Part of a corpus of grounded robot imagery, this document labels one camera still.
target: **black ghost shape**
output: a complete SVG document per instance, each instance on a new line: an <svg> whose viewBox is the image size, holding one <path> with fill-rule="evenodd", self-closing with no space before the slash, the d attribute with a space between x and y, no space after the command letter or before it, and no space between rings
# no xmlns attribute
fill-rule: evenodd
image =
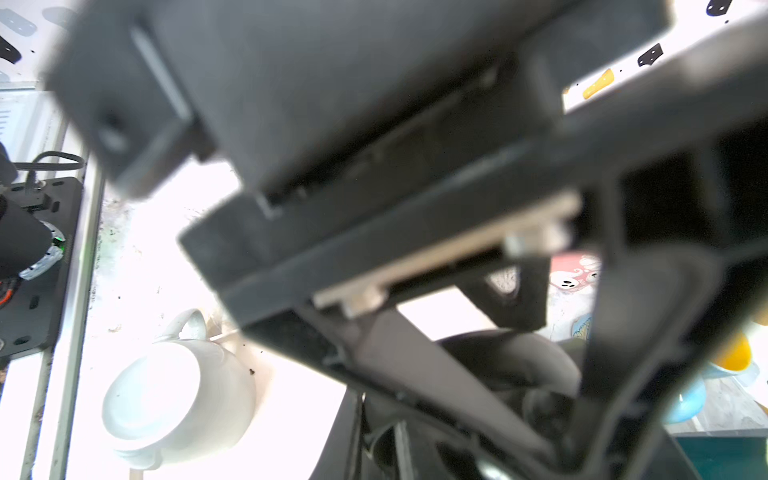
<svg viewBox="0 0 768 480"><path fill-rule="evenodd" d="M22 54L18 53L16 47L9 44L7 40L5 40L3 37L0 37L0 58L4 58L11 63L16 63L22 59Z"/></svg>
<svg viewBox="0 0 768 480"><path fill-rule="evenodd" d="M661 50L661 43L657 43L641 56L637 57L637 66L653 65L661 55L664 55L664 51Z"/></svg>
<svg viewBox="0 0 768 480"><path fill-rule="evenodd" d="M707 5L707 15L710 17L719 17L728 12L728 7L733 0L710 0Z"/></svg>

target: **white cup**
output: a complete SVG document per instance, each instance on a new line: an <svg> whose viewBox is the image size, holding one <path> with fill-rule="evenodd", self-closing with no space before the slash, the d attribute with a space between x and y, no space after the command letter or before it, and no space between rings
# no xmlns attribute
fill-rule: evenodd
<svg viewBox="0 0 768 480"><path fill-rule="evenodd" d="M194 339L179 339L187 324ZM255 405L248 369L207 340L203 315L192 309L112 382L101 420L112 449L131 468L152 470L228 449L245 433Z"/></svg>

